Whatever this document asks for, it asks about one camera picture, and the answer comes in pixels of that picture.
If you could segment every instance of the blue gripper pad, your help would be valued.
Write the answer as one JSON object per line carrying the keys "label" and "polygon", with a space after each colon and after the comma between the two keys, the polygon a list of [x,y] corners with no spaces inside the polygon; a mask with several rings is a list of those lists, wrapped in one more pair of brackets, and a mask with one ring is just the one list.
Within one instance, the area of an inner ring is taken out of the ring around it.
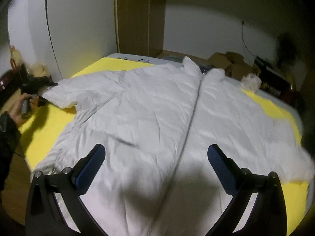
{"label": "blue gripper pad", "polygon": [[225,192],[234,197],[243,181],[243,173],[240,168],[232,159],[226,157],[216,144],[209,146],[208,160]]}
{"label": "blue gripper pad", "polygon": [[105,160],[105,155],[104,146],[97,144],[86,157],[81,158],[74,166],[71,181],[78,195],[83,195],[87,192]]}

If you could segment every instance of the wooden door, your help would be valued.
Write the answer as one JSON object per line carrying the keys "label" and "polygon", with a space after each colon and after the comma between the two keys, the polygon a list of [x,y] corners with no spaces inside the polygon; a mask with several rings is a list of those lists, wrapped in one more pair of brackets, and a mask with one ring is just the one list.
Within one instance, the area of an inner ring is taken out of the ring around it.
{"label": "wooden door", "polygon": [[149,0],[116,0],[119,53],[148,55]]}
{"label": "wooden door", "polygon": [[166,0],[150,0],[148,55],[157,57],[163,50]]}

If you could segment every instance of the metal screw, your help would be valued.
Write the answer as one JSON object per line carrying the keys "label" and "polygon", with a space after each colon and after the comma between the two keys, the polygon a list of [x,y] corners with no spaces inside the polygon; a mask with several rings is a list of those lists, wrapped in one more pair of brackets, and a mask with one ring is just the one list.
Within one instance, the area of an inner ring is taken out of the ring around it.
{"label": "metal screw", "polygon": [[68,174],[68,173],[70,173],[70,171],[71,171],[71,168],[70,168],[70,167],[65,167],[65,168],[62,170],[62,173]]}
{"label": "metal screw", "polygon": [[39,178],[42,175],[42,171],[37,171],[35,173],[35,177]]}

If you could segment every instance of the white wall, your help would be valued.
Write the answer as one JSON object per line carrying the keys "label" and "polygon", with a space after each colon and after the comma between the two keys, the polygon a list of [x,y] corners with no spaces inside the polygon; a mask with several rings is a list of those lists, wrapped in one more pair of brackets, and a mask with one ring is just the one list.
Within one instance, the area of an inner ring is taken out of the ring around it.
{"label": "white wall", "polygon": [[10,70],[10,44],[7,32],[7,9],[0,11],[0,76]]}
{"label": "white wall", "polygon": [[12,0],[8,8],[10,44],[30,66],[47,65],[54,81],[61,80],[48,32],[45,0]]}
{"label": "white wall", "polygon": [[117,51],[114,0],[47,0],[47,17],[64,78]]}
{"label": "white wall", "polygon": [[[167,0],[163,48],[205,59],[233,51],[252,65],[254,57],[242,45],[241,21],[245,44],[255,55],[275,61],[276,37],[289,31],[303,57],[314,58],[312,23],[300,0]],[[304,69],[295,72],[303,82]]]}

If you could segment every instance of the jacket sleeve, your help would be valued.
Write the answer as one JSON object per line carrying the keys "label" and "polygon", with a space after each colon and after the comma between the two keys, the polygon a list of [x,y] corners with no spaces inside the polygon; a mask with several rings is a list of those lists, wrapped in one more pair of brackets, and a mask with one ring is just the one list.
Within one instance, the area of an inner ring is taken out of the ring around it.
{"label": "jacket sleeve", "polygon": [[8,113],[2,114],[0,116],[0,192],[3,191],[4,181],[9,175],[10,164],[20,136]]}

